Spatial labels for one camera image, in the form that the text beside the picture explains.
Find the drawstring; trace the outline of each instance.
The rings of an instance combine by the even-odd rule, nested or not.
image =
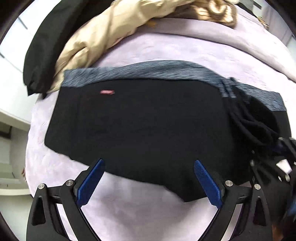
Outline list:
[[[228,93],[228,97],[225,98],[226,108],[231,119],[242,133],[256,146],[273,145],[279,137],[279,129],[271,111],[260,101],[251,96],[246,96],[245,93],[234,85],[226,86],[225,83],[223,83],[223,85],[225,91]],[[254,106],[260,110],[260,113],[257,113],[255,110],[256,114],[270,116],[271,121],[274,122],[274,129],[267,126],[266,123],[256,119],[256,116],[251,113]]]

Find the folded black garment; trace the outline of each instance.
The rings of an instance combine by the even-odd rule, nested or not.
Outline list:
[[[278,93],[226,79],[186,61],[65,71],[45,145],[106,171],[163,185],[185,202],[205,197],[194,174],[237,185],[252,150],[290,137]]]
[[[43,20],[27,51],[23,79],[28,95],[46,93],[56,61],[68,39],[83,24],[105,11],[112,0],[61,0]]]

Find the white wall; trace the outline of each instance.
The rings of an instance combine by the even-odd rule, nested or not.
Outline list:
[[[26,241],[27,222],[32,201],[33,198],[30,195],[0,196],[0,212],[19,241]]]
[[[20,16],[27,29],[17,19],[0,45],[0,53],[4,56],[0,56],[0,121],[4,123],[20,128],[18,123],[8,123],[14,118],[30,124],[37,94],[28,96],[23,83],[25,55],[43,19],[59,2],[60,0],[35,0]]]
[[[296,63],[296,38],[292,36],[291,40],[287,45],[288,50],[290,51],[295,63]]]
[[[24,181],[22,170],[25,166],[28,132],[12,128],[11,139],[0,142],[0,195],[28,195],[28,184]]]
[[[10,143],[10,140],[0,137],[0,163],[9,164]]]

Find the gray waistband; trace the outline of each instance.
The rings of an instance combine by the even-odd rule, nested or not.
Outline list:
[[[88,84],[124,79],[198,80],[217,87],[223,97],[235,98],[232,86],[261,101],[271,111],[286,111],[281,95],[224,78],[206,67],[188,61],[159,60],[123,67],[72,69],[64,72],[62,87],[82,87]]]

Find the wrinkled fabric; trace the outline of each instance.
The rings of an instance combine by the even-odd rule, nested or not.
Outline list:
[[[155,0],[149,0],[149,4],[144,6],[137,5],[131,11],[130,7],[127,8],[123,4],[126,1],[134,2],[136,0],[113,2],[113,6],[90,20],[70,38],[56,63],[56,75],[51,91],[60,88],[64,78],[63,72],[66,69],[89,67],[106,49],[127,35],[133,34],[136,30],[135,25],[140,26],[155,16],[167,15],[169,14],[168,9],[170,8],[171,12],[173,12],[178,4],[186,4],[188,1],[192,2],[191,0],[187,2],[186,0],[172,2],[167,0],[157,8]],[[150,10],[158,11],[153,14],[147,13],[144,15],[144,20],[142,14],[147,11],[148,6],[151,7]],[[266,31],[256,18],[247,14],[239,7],[236,8],[238,11],[238,22],[235,29],[208,21],[164,18],[150,20],[148,23],[152,22],[152,24],[141,26],[138,31],[177,34],[227,44],[251,54],[285,74],[288,78],[296,81],[295,62],[286,46],[278,38]],[[112,12],[114,12],[116,18],[109,20]],[[94,31],[94,29],[102,29],[104,34],[101,34],[101,31]]]
[[[66,43],[50,91],[60,88],[66,69],[88,67],[102,53],[154,17],[164,17],[194,0],[115,0],[100,15],[77,30]]]

